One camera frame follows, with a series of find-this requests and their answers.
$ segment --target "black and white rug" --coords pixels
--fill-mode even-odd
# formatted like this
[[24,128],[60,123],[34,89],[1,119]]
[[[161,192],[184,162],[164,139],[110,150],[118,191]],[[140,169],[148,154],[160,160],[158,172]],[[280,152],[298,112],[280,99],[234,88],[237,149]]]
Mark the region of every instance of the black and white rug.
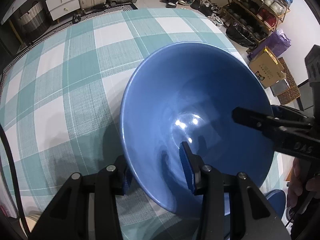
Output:
[[[81,17],[81,20],[87,20],[102,14],[106,14],[106,13],[111,13],[111,12],[116,12],[116,11],[131,11],[131,10],[137,10],[138,8],[133,4],[133,3],[129,3],[129,4],[119,4],[116,6],[113,6],[111,8],[107,8],[103,11],[93,11],[90,12],[84,16]],[[73,25],[74,23],[72,23],[72,20],[54,28],[53,30],[49,31],[48,33],[45,33],[44,35],[42,35],[41,37],[39,37],[36,41],[33,42],[32,45],[30,45],[29,47],[25,48],[24,50],[22,50],[21,52],[19,52],[15,58],[4,68],[3,70],[3,75],[1,78],[1,83],[0,83],[0,91],[2,93],[2,89],[3,89],[3,85],[4,85],[4,79],[6,77],[6,73],[14,66],[14,64],[17,63],[17,61],[19,59],[21,59],[24,55],[26,55],[30,50],[32,50],[36,45],[38,45],[39,43],[41,43],[42,41],[46,40],[47,38],[50,38],[52,35],[56,34],[59,31],[64,30],[65,28],[68,28],[69,26]]]

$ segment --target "cardboard box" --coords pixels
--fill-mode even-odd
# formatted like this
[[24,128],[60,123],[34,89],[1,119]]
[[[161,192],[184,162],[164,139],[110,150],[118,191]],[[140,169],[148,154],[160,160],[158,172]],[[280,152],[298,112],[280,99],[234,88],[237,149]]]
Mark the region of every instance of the cardboard box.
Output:
[[283,66],[267,46],[250,61],[249,68],[265,88],[286,78]]

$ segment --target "blue bowl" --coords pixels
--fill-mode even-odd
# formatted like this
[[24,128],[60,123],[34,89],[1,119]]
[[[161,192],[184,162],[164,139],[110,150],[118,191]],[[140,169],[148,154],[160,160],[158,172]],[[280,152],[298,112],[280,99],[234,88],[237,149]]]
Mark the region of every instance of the blue bowl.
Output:
[[177,215],[200,216],[202,196],[188,189],[179,158],[182,141],[219,171],[244,171],[263,184],[272,142],[233,122],[237,106],[272,115],[257,78],[222,49],[175,43],[140,64],[124,92],[120,130],[128,165],[151,199]]

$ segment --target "red shoe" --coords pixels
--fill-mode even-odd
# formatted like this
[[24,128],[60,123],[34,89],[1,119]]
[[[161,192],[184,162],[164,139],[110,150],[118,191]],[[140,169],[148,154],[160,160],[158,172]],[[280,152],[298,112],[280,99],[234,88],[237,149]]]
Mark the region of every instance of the red shoe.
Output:
[[266,10],[266,12],[265,12],[265,16],[266,16],[266,18],[265,18],[265,20],[264,20],[263,23],[264,23],[269,29],[273,28],[273,27],[276,25],[276,23],[277,23],[276,17],[275,17],[272,13],[268,12],[267,10]]
[[261,9],[259,10],[258,14],[257,14],[257,17],[258,17],[260,20],[264,21],[264,20],[267,18],[266,12],[267,12],[266,9],[262,9],[262,8],[261,8]]

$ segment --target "table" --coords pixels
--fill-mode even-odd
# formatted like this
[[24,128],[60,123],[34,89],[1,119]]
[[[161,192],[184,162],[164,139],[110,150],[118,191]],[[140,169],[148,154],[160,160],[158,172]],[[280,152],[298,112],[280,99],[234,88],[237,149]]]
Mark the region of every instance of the table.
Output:
[[[209,43],[243,60],[206,17],[161,8],[79,22],[13,66],[1,96],[0,123],[27,214],[43,211],[73,172],[95,173],[123,153],[118,120],[130,76],[150,53],[179,41]],[[13,195],[2,144],[0,155]],[[117,197],[117,208],[124,239],[185,239],[198,225],[157,206],[135,181],[128,195]]]

